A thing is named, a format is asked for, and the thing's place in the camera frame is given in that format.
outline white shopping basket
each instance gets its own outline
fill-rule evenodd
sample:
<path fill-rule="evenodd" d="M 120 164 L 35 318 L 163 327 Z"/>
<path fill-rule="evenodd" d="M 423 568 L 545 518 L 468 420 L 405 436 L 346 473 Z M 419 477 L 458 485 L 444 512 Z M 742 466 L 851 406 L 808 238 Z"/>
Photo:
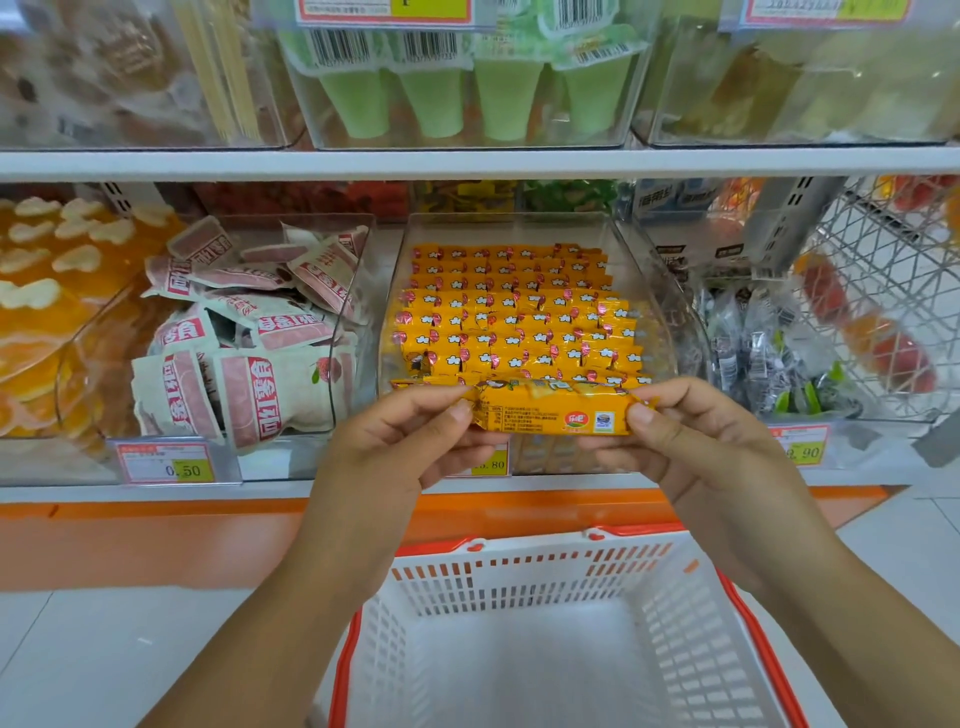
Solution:
<path fill-rule="evenodd" d="M 330 728 L 806 726 L 733 585 L 672 526 L 402 550 Z"/>

